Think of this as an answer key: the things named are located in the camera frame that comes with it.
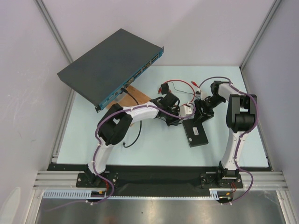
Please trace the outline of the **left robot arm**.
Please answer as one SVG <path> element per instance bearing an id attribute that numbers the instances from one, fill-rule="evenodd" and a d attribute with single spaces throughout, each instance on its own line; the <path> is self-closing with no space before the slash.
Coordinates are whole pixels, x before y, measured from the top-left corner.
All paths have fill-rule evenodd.
<path id="1" fill-rule="evenodd" d="M 170 126 L 188 118 L 189 115 L 180 112 L 177 102 L 179 99 L 169 92 L 164 97 L 152 99 L 142 105 L 122 107 L 116 103 L 111 106 L 96 128 L 98 146 L 85 171 L 86 181 L 93 187 L 101 185 L 101 173 L 106 169 L 112 148 L 124 139 L 131 124 L 164 117 L 166 124 Z"/>

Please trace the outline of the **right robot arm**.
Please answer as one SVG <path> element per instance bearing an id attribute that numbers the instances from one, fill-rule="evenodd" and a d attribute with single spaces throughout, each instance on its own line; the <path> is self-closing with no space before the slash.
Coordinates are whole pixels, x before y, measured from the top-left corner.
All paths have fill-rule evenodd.
<path id="1" fill-rule="evenodd" d="M 256 95 L 244 93 L 231 82 L 214 81 L 211 96 L 195 100 L 195 121 L 204 122 L 214 117 L 214 108 L 228 102 L 226 125 L 229 129 L 228 142 L 223 158 L 216 169 L 215 182 L 227 187 L 238 179 L 241 168 L 240 155 L 248 134 L 257 126 L 258 109 Z"/>

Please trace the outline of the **small black network switch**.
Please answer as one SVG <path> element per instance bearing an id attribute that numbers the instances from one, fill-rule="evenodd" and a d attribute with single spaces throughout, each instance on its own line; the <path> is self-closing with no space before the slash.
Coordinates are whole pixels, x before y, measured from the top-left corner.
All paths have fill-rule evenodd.
<path id="1" fill-rule="evenodd" d="M 186 119 L 183 120 L 182 124 L 189 147 L 198 147 L 209 143 L 201 121 Z"/>

